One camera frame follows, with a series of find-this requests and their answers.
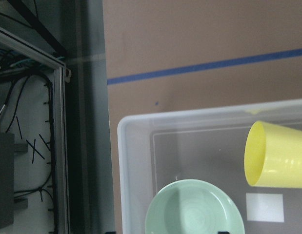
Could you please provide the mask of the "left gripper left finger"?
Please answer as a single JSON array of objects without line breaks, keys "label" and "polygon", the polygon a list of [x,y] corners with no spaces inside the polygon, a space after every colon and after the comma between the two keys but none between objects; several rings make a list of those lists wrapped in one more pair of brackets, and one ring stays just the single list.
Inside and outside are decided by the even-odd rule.
[{"label": "left gripper left finger", "polygon": [[116,234],[116,231],[106,231],[104,234]]}]

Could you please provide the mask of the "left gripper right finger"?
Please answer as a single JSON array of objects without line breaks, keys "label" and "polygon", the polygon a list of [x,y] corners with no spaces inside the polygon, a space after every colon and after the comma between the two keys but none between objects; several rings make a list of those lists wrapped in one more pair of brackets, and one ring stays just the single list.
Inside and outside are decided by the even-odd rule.
[{"label": "left gripper right finger", "polygon": [[217,234],[229,234],[229,231],[218,231]]}]

